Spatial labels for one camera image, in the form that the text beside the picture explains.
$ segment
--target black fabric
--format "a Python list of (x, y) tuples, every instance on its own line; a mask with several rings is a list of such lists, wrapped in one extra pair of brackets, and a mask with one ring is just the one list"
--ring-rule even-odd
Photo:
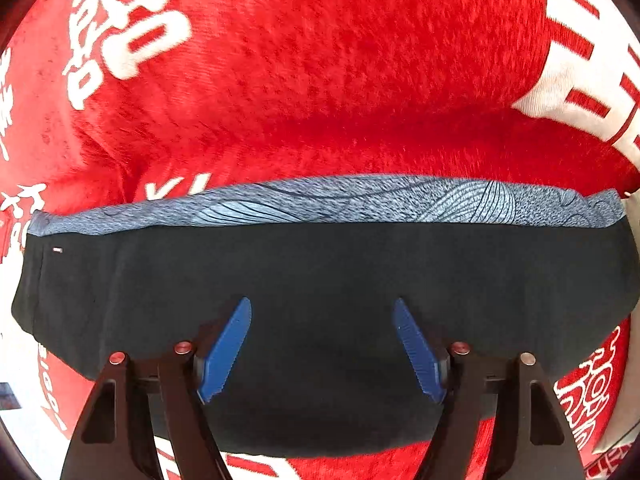
[[(154, 227), (28, 236), (13, 314), (95, 378), (111, 352), (158, 355), (246, 295), (251, 328), (206, 408), (221, 449), (336, 456), (433, 434), (440, 409), (391, 321), (399, 296), (447, 338), (497, 356), (533, 352), (556, 380), (628, 316), (639, 277), (626, 218), (603, 229)], [(160, 427), (157, 405), (154, 418)]]

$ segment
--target black metal clamp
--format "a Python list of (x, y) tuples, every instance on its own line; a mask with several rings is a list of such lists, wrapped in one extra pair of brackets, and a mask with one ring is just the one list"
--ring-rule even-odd
[[(112, 354), (82, 410), (61, 479), (162, 480), (147, 399), (159, 392), (182, 480), (231, 480), (202, 412), (202, 381), (206, 359), (229, 321), (246, 319), (238, 311), (158, 359), (137, 362), (122, 352)], [(419, 323), (415, 327), (418, 338), (428, 332)], [(584, 480), (568, 422), (532, 354), (489, 358), (466, 343), (441, 347), (421, 341), (428, 359), (416, 371), (418, 380), (437, 398), (438, 388), (423, 384), (424, 373), (432, 370), (444, 406), (415, 480), (465, 479), (485, 394), (497, 396), (497, 411), (484, 480)]]

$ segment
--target blue serrated grip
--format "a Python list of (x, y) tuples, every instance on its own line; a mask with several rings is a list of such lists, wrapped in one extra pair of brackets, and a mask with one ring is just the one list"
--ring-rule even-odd
[(434, 402), (441, 403), (447, 392), (442, 387), (440, 365), (409, 309), (400, 298), (394, 303), (394, 325), (422, 392), (430, 396)]
[(198, 388), (198, 394), (202, 402), (209, 402), (213, 396), (220, 393), (231, 368), (238, 357), (244, 338), (251, 325), (251, 302), (248, 298), (242, 298), (236, 310), (229, 318), (225, 329), (220, 334), (218, 341), (204, 359), (202, 382)]

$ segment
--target gray patterned fabric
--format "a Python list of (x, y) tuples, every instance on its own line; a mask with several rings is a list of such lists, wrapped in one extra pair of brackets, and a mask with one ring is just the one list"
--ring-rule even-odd
[(206, 190), (60, 217), (36, 211), (28, 232), (104, 235), (162, 226), (274, 222), (458, 222), (608, 227), (625, 215), (615, 190), (571, 189), (431, 176), (298, 178)]

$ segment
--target white chinese characters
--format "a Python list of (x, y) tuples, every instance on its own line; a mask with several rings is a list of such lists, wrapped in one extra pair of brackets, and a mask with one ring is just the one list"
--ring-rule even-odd
[[(552, 41), (537, 84), (513, 104), (530, 117), (546, 117), (610, 142), (640, 170), (640, 115), (622, 86), (624, 76), (640, 89), (640, 43), (611, 0), (585, 0), (598, 16), (575, 0), (547, 0), (546, 16), (593, 45), (589, 59)], [(568, 100), (572, 91), (607, 109), (598, 113)]]
[(6, 74), (9, 71), (9, 61), (11, 60), (11, 49), (8, 48), (0, 56), (0, 152), (2, 158), (9, 160), (9, 153), (2, 138), (6, 135), (6, 130), (11, 126), (11, 108), (14, 107), (14, 89), (11, 85), (6, 85)]
[[(78, 8), (69, 17), (69, 40), (72, 57), (62, 74), (67, 76), (67, 95), (76, 110), (84, 110), (84, 101), (100, 87), (104, 73), (95, 59), (94, 44), (111, 28), (121, 32), (108, 34), (102, 41), (100, 52), (107, 70), (118, 79), (130, 79), (139, 73), (139, 65), (163, 52), (168, 52), (191, 37), (191, 22), (178, 10), (164, 10), (169, 0), (72, 0)], [(105, 10), (107, 18), (98, 24), (94, 18), (98, 8)], [(139, 8), (150, 16), (130, 23), (130, 14)], [(158, 30), (160, 35), (131, 49), (133, 41)]]
[[(2, 195), (2, 203), (0, 203), (0, 211), (6, 211), (11, 209), (11, 213), (16, 220), (20, 220), (24, 216), (24, 208), (29, 207), (29, 213), (33, 214), (36, 210), (42, 210), (44, 208), (45, 202), (41, 197), (41, 193), (47, 189), (46, 184), (35, 184), (34, 186), (20, 186), (18, 187), (21, 191), (15, 195), (9, 195), (4, 192), (0, 192)], [(19, 247), (22, 245), (24, 247), (27, 230), (29, 229), (29, 224), (31, 220), (27, 220), (24, 224), (24, 228), (20, 222), (16, 222), (14, 227), (12, 228), (11, 235), (11, 245)]]
[(554, 384), (554, 391), (564, 408), (578, 449), (590, 441), (596, 430), (598, 416), (611, 400), (609, 386), (614, 375), (613, 361), (621, 332), (617, 326), (609, 344), (598, 348), (580, 364), (580, 377), (572, 384), (567, 384), (567, 378)]

